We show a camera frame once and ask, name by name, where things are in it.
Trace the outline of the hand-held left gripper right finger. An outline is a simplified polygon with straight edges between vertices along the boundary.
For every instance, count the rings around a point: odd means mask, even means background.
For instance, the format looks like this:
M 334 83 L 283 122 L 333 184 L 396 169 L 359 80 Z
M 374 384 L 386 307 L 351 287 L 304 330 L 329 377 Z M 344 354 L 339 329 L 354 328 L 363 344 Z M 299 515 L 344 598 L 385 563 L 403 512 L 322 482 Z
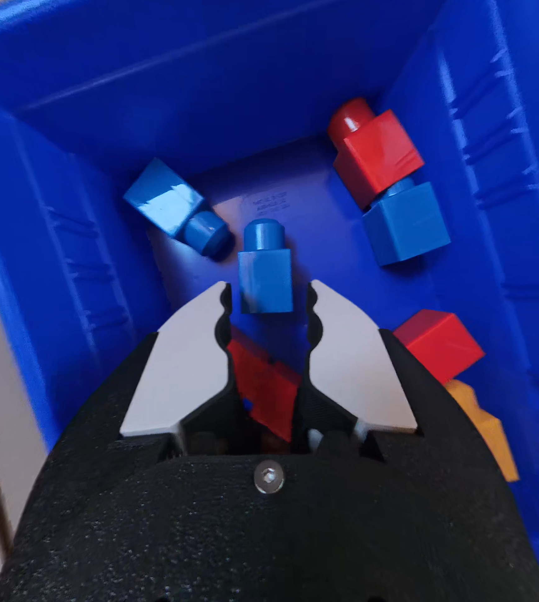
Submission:
M 417 421 L 377 324 L 322 283 L 308 284 L 307 351 L 298 433 L 319 447 L 330 432 L 363 444 L 370 432 L 413 434 Z

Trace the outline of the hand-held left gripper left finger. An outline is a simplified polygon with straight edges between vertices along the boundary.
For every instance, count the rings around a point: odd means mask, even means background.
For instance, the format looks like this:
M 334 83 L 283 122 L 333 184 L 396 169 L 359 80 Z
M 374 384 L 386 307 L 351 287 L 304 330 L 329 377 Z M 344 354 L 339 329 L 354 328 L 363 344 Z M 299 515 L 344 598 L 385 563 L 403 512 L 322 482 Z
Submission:
M 178 309 L 157 331 L 122 438 L 171 434 L 183 452 L 197 433 L 238 447 L 244 409 L 231 341 L 232 289 L 219 281 Z

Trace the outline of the red mega block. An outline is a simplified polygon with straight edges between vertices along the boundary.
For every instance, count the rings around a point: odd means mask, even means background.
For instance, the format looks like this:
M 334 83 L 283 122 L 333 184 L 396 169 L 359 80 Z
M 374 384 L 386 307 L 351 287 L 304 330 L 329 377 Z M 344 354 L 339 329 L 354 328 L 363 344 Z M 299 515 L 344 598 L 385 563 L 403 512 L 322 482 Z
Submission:
M 238 393 L 252 420 L 291 443 L 292 419 L 301 376 L 272 361 L 268 352 L 235 326 L 228 344 Z
M 375 114 L 361 97 L 336 110 L 327 134 L 337 153 L 333 168 L 363 212 L 425 164 L 394 112 Z
M 422 309 L 393 334 L 442 385 L 485 356 L 484 350 L 451 312 Z

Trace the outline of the blue mega block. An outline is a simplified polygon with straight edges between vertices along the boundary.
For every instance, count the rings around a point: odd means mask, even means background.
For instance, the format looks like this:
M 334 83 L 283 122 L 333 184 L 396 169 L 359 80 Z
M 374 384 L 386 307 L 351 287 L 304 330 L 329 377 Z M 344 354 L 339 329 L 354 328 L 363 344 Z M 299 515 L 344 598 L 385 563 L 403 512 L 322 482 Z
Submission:
M 262 218 L 245 227 L 238 275 L 242 313 L 293 312 L 292 251 L 280 222 Z
M 230 242 L 230 230 L 209 202 L 159 158 L 123 193 L 123 199 L 172 240 L 214 258 Z
M 362 217 L 379 267 L 445 247 L 451 237 L 432 183 L 405 177 L 371 203 Z

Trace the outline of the blue plastic bin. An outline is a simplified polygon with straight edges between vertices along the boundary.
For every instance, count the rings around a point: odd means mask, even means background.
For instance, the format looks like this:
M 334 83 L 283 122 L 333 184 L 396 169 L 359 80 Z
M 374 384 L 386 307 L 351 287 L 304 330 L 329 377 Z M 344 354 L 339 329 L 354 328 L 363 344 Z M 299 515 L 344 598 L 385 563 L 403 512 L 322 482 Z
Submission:
M 449 245 L 377 265 L 326 135 L 356 96 L 407 130 Z M 234 237 L 284 224 L 293 313 L 241 314 L 236 249 L 203 258 L 129 206 L 155 157 Z M 459 317 L 485 352 L 461 379 L 504 424 L 539 561 L 539 1 L 0 4 L 0 315 L 48 450 L 218 280 L 238 328 L 301 370 L 312 279 L 380 327 Z

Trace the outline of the orange mega block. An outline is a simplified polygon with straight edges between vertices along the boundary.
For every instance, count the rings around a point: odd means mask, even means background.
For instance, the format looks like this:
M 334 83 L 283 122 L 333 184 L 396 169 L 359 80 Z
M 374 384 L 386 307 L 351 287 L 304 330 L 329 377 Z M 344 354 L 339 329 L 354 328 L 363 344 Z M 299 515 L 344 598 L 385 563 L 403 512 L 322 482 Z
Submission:
M 519 472 L 501 421 L 480 407 L 475 391 L 469 385 L 450 380 L 445 388 L 483 437 L 506 481 L 519 481 Z

